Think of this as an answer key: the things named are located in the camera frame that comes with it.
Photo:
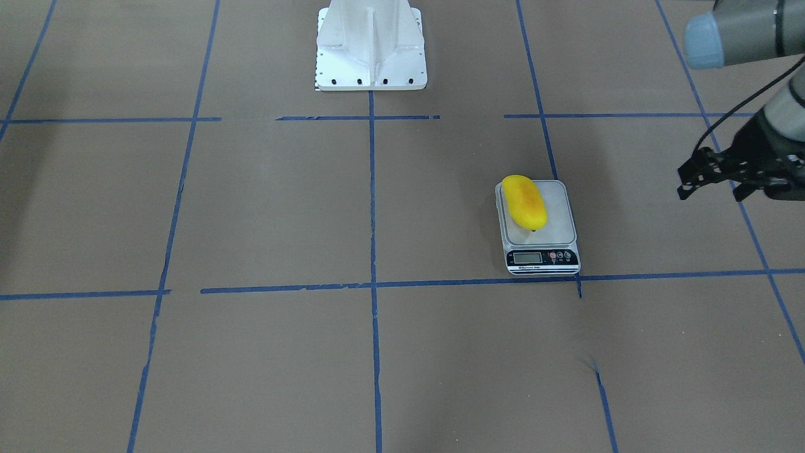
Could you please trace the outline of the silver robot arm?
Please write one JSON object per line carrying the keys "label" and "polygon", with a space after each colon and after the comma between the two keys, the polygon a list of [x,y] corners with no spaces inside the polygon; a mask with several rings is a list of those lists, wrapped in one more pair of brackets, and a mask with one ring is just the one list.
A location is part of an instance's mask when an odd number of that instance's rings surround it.
{"label": "silver robot arm", "polygon": [[[691,18],[684,57],[693,69],[803,57],[802,1],[716,1],[712,11]],[[765,85],[781,88],[739,129],[723,151],[698,140],[678,168],[681,200],[708,184],[731,181],[744,201],[761,191],[770,199],[802,201],[804,186],[803,59]]]}

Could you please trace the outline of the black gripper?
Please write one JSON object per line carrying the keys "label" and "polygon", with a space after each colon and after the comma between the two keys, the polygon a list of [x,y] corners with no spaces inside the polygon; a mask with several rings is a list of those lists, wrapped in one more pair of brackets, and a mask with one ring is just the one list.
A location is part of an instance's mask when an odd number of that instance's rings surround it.
{"label": "black gripper", "polygon": [[733,139],[733,154],[747,167],[733,190],[741,203],[757,190],[770,199],[803,201],[803,141],[785,137],[764,113],[753,115]]}

